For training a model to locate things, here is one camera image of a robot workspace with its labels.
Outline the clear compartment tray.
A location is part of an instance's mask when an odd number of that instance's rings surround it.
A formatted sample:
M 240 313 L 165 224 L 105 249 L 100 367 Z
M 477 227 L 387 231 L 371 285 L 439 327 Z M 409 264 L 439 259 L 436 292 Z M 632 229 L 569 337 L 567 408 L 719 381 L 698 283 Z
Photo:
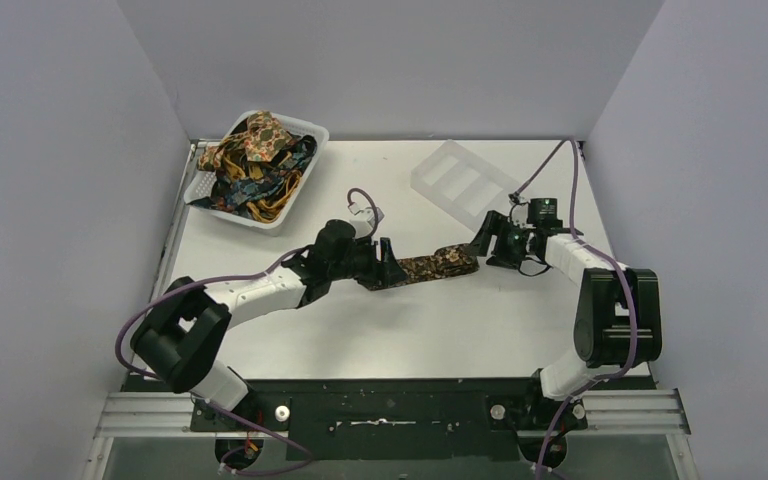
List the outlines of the clear compartment tray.
M 519 183 L 461 144 L 446 140 L 411 171 L 410 186 L 476 232 L 488 211 L 508 204 Z

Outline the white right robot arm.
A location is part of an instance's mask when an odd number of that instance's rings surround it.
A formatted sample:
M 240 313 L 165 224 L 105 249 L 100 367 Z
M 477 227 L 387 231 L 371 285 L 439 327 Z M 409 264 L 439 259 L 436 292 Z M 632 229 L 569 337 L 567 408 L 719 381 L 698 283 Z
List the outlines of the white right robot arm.
M 622 264 L 558 216 L 555 198 L 525 203 L 526 218 L 490 210 L 470 247 L 491 266 L 520 271 L 534 261 L 578 289 L 572 347 L 537 376 L 544 397 L 564 400 L 658 359 L 663 349 L 660 288 L 650 269 Z

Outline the brown floral tie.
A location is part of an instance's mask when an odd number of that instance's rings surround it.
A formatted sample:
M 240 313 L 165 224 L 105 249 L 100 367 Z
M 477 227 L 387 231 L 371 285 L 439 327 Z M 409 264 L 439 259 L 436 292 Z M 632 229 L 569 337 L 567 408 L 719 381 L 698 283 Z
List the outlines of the brown floral tie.
M 456 278 L 476 273 L 480 269 L 478 258 L 467 244 L 438 248 L 434 253 L 397 260 L 406 278 L 389 286 L 366 286 L 369 291 L 397 288 L 412 284 Z

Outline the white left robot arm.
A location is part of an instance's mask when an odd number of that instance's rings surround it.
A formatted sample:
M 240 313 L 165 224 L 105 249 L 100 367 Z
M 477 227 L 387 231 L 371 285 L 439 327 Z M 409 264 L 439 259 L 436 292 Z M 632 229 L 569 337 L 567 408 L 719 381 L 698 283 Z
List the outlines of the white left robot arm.
M 360 237 L 350 223 L 330 220 L 312 244 L 285 254 L 262 273 L 175 280 L 138 315 L 130 347 L 172 392 L 216 405 L 219 420 L 240 430 L 254 420 L 256 403 L 246 381 L 218 358 L 230 330 L 303 308 L 328 294 L 336 281 L 389 287 L 406 278 L 389 239 Z

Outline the white plastic basket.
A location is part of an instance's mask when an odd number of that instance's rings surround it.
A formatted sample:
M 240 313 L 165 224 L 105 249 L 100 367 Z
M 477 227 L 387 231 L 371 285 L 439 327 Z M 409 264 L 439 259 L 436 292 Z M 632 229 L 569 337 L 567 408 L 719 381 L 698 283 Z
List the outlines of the white plastic basket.
M 238 118 L 236 124 L 226 133 L 226 135 L 231 133 L 232 130 L 244 118 L 255 113 L 256 111 L 249 111 L 242 114 Z M 184 202 L 186 205 L 193 207 L 197 210 L 200 210 L 202 212 L 205 212 L 209 215 L 212 215 L 218 219 L 221 219 L 230 223 L 234 223 L 240 226 L 244 226 L 247 228 L 259 230 L 264 234 L 275 235 L 279 232 L 279 230 L 282 228 L 282 224 L 285 222 L 286 218 L 289 216 L 290 209 L 293 203 L 296 201 L 296 198 L 299 196 L 300 191 L 302 190 L 305 182 L 310 178 L 312 171 L 316 163 L 318 162 L 321 150 L 326 146 L 329 140 L 329 132 L 327 129 L 319 125 L 315 125 L 309 121 L 304 121 L 304 120 L 292 118 L 292 117 L 277 114 L 277 113 L 272 113 L 272 114 L 283 124 L 284 128 L 288 130 L 290 133 L 292 133 L 293 135 L 298 135 L 298 136 L 310 135 L 314 137 L 314 139 L 318 142 L 317 152 L 314 154 L 313 160 L 310 166 L 307 168 L 307 170 L 305 171 L 302 177 L 300 187 L 291 196 L 289 202 L 277 217 L 277 220 L 272 223 L 260 223 L 252 219 L 239 217 L 236 215 L 232 215 L 230 213 L 209 209 L 207 207 L 207 197 L 210 195 L 212 187 L 214 186 L 215 176 L 212 173 L 198 170 L 197 161 L 208 146 L 214 146 L 218 144 L 221 139 L 218 141 L 209 141 L 198 147 L 198 150 L 197 150 L 198 158 L 196 159 L 196 162 L 195 162 L 195 174 L 190 184 L 185 188 L 185 192 L 184 192 Z

